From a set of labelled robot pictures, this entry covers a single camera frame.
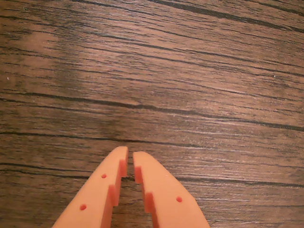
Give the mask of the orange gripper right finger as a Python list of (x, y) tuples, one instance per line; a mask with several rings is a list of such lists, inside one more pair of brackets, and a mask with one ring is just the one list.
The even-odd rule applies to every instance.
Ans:
[(194, 197), (155, 158), (134, 152), (135, 182), (142, 187), (144, 210), (154, 228), (208, 228)]

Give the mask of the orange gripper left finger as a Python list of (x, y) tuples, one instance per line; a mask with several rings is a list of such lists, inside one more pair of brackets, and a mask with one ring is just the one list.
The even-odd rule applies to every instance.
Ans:
[(127, 175), (128, 148), (112, 150), (54, 223), (54, 228), (109, 228)]

